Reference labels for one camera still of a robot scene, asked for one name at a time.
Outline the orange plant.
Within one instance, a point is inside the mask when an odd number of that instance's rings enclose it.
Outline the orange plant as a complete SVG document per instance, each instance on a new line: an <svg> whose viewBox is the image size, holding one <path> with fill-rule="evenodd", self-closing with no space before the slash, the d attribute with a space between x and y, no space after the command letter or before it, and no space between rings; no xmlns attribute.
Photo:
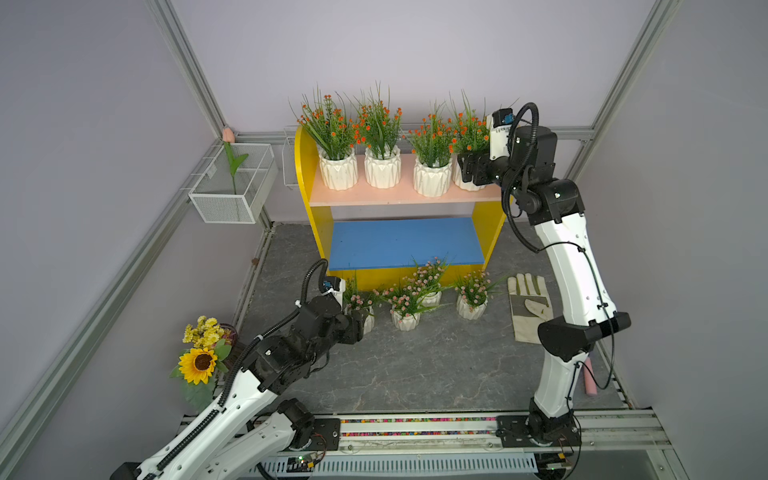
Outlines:
<svg viewBox="0 0 768 480"><path fill-rule="evenodd" d="M357 128L343 100L316 87L311 96L302 96L300 108L292 113L316 144L324 185L334 191L354 187L359 179Z"/></svg>
<svg viewBox="0 0 768 480"><path fill-rule="evenodd" d="M451 102L454 119L449 120L454 130L454 138L451 151L454 157L453 182L460 189L476 192L483 190L485 185L477 186L472 181L464 181L460 159L479 156L490 153L490 133L486 119L472 108L469 97L464 90L461 91L463 110L459 111L454 102Z"/></svg>
<svg viewBox="0 0 768 480"><path fill-rule="evenodd" d="M357 141L365 146L364 167L367 183L384 190L401 180L401 137L403 111L392 107L391 91L376 82L368 93L355 99L358 117Z"/></svg>
<svg viewBox="0 0 768 480"><path fill-rule="evenodd" d="M455 140L452 128L443 116L444 103L434 103L421 124L409 129L405 138L415 155L413 186L425 197L436 198L447 193L451 182L452 152Z"/></svg>

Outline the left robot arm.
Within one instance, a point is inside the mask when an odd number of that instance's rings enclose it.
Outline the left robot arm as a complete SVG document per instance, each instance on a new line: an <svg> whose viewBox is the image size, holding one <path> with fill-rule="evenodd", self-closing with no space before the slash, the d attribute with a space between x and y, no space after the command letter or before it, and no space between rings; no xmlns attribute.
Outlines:
<svg viewBox="0 0 768 480"><path fill-rule="evenodd" d="M311 443L314 417L296 399L284 400L267 419L240 430L293 383L319 371L337 344L363 336L358 313L344 313L345 283L320 259L305 274L294 310L258 335L237 358L219 395L190 425L141 463L126 462L114 479L236 479L259 461Z"/></svg>

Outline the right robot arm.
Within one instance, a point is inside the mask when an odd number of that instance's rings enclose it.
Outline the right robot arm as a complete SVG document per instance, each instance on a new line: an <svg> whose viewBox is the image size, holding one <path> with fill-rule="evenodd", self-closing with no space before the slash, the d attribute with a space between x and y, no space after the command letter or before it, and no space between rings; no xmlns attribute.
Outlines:
<svg viewBox="0 0 768 480"><path fill-rule="evenodd" d="M617 309L601 279L577 185L554 175L557 135L540 125L537 105L501 108L488 116L486 125L490 150L459 155L462 179L498 185L504 215L513 216L513 205L525 214L542 247L519 231L514 235L533 253L547 254L563 302L562 315L537 328L545 356L528 416L515 425L500 425L498 434L550 446L580 432L572 407L578 376L595 344L614 339L630 327L631 319Z"/></svg>

